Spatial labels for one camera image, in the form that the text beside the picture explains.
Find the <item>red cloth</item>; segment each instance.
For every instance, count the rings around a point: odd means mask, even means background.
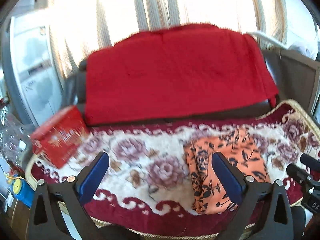
[[[278,93],[259,46],[209,24],[137,33],[87,62],[88,125],[249,106]]]

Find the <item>orange floral cloth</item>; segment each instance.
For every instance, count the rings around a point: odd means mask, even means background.
[[[259,182],[270,182],[260,151],[244,128],[224,136],[191,141],[184,151],[195,194],[193,209],[199,214],[215,214],[237,207],[213,171],[211,160],[215,152],[222,152],[244,176],[252,175]]]

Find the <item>white appliance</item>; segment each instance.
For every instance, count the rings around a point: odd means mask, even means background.
[[[62,87],[50,48],[48,19],[47,10],[38,10],[12,17],[10,23],[13,73],[24,108],[35,126],[54,115],[62,100]]]

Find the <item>rose pattern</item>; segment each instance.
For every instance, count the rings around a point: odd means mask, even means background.
[[[272,159],[271,163],[272,163],[272,167],[273,168],[277,168],[280,171],[284,171],[284,167],[283,167],[282,161],[279,160],[278,158]]]
[[[317,141],[317,138],[312,132],[308,133],[307,143],[314,148],[319,147],[319,143]]]
[[[284,134],[292,142],[297,143],[299,141],[300,135],[303,134],[304,128],[301,120],[289,119],[283,125]]]
[[[209,155],[206,150],[198,151],[196,157],[196,163],[199,171],[205,171],[208,169]]]
[[[199,197],[201,195],[201,192],[200,192],[201,178],[198,176],[196,172],[191,173],[190,176],[191,176],[193,192],[196,197]]]
[[[132,138],[118,142],[113,152],[118,160],[130,163],[137,161],[140,156],[148,153],[144,141]]]
[[[299,149],[300,149],[300,151],[301,152],[305,152],[305,150],[306,150],[306,147],[307,147],[307,139],[306,139],[306,137],[305,136],[301,136],[301,138],[300,138],[300,141],[298,141],[298,143],[297,143],[297,145],[298,145],[298,147],[299,147]]]
[[[81,149],[85,154],[93,154],[100,150],[102,144],[103,141],[101,138],[94,136],[89,141],[82,144]]]
[[[280,153],[281,160],[287,164],[294,163],[298,160],[298,153],[287,144],[281,143],[277,150]]]
[[[257,146],[257,148],[260,150],[261,154],[265,154],[267,152],[268,146],[269,146],[269,140],[260,134],[252,134],[251,138],[254,141],[254,144]]]
[[[147,167],[147,183],[151,186],[172,188],[181,184],[186,172],[178,158],[172,155],[165,155],[157,158]]]

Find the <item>red box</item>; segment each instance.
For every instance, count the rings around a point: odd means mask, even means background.
[[[87,135],[88,130],[80,111],[76,106],[68,106],[37,128],[30,138],[33,153],[42,153],[60,169]]]

